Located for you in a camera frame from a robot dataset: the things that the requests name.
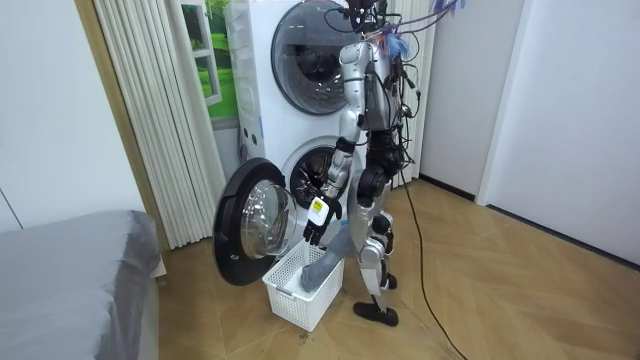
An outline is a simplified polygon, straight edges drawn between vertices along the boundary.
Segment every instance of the open washing machine door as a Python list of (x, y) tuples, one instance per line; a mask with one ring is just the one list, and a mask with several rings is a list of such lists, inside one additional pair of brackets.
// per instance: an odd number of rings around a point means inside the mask
[(269, 160), (245, 162), (227, 183), (213, 228), (214, 259), (222, 277), (249, 285), (287, 250), (296, 229), (296, 200)]
[[(330, 11), (339, 8), (328, 0), (299, 3), (285, 14), (273, 36), (276, 83), (291, 105), (310, 115), (332, 114), (347, 104), (340, 51), (360, 36), (341, 13)], [(327, 22), (344, 32), (332, 30)]]

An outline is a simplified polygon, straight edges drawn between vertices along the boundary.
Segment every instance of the gray cloth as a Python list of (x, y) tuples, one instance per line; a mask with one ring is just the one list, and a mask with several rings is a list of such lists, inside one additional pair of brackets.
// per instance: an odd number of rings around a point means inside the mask
[(343, 226), (327, 246), (324, 255), (302, 269), (300, 287), (306, 292), (317, 290), (340, 260), (355, 252), (348, 226)]
[(155, 225), (96, 213), (0, 234), (0, 359), (132, 359), (160, 255)]

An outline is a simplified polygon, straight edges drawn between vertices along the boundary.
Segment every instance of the white curtain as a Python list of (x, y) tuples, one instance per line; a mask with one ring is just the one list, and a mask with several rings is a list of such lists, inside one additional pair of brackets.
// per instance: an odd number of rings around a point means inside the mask
[(94, 2), (170, 248), (211, 236), (225, 179), (180, 4)]
[[(433, 2), (431, 0), (391, 0), (390, 9), (392, 12), (400, 13), (404, 16), (403, 21), (416, 19), (429, 14), (431, 11)], [(416, 24), (403, 26), (402, 31), (415, 30), (428, 24), (429, 19)], [(420, 53), (418, 56), (410, 62), (415, 65), (418, 70), (407, 67), (407, 74), (415, 79), (416, 86), (422, 92), (420, 98), (420, 107), (415, 119), (408, 119), (407, 126), (405, 126), (405, 136), (411, 140), (408, 146), (408, 153), (415, 161), (414, 165), (409, 166), (404, 171), (404, 177), (407, 182), (417, 178), (420, 173), (420, 158), (422, 156), (422, 139), (424, 136), (424, 123), (427, 110), (427, 97), (429, 95), (429, 80), (431, 78), (431, 59), (433, 57), (433, 40), (435, 37), (435, 26), (416, 33), (418, 41), (420, 43)], [(412, 50), (416, 51), (416, 41), (411, 35), (405, 37), (412, 46)], [(405, 91), (405, 102), (415, 112), (418, 110), (418, 100), (413, 91)], [(394, 184), (402, 185), (402, 178), (398, 175), (394, 179)]]

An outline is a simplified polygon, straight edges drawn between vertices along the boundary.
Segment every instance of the wooden floor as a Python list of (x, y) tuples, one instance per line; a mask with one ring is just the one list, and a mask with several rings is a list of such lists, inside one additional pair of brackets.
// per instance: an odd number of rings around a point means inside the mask
[[(416, 181), (433, 309), (470, 360), (640, 359), (640, 274)], [(271, 313), (262, 283), (227, 285), (211, 242), (171, 253), (161, 288), (161, 359), (459, 359), (422, 299), (419, 241), (404, 191), (395, 217), (390, 302), (397, 328), (356, 317), (369, 297), (349, 261), (344, 288), (313, 333)]]

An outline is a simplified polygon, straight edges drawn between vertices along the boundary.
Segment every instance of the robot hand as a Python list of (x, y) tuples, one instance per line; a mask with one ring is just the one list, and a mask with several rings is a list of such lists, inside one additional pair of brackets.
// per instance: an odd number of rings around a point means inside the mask
[(327, 230), (333, 215), (342, 219), (342, 205), (336, 199), (320, 196), (313, 199), (307, 215), (307, 226), (304, 228), (304, 239), (311, 245), (318, 246), (320, 239)]

